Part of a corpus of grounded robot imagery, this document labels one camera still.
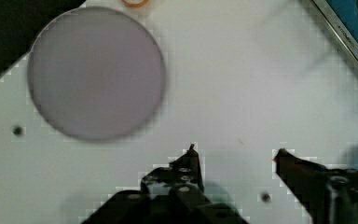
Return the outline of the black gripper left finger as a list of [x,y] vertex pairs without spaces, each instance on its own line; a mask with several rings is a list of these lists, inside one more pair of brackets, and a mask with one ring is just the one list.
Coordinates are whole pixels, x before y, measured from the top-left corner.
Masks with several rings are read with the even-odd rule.
[[204,194],[198,152],[144,176],[138,190],[122,190],[81,224],[249,224],[226,203]]

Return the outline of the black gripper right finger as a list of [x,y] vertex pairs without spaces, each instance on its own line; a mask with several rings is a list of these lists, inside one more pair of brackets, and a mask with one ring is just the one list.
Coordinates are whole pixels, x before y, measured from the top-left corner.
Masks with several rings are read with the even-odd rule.
[[281,148],[276,174],[310,214],[312,224],[358,224],[358,170],[329,169]]

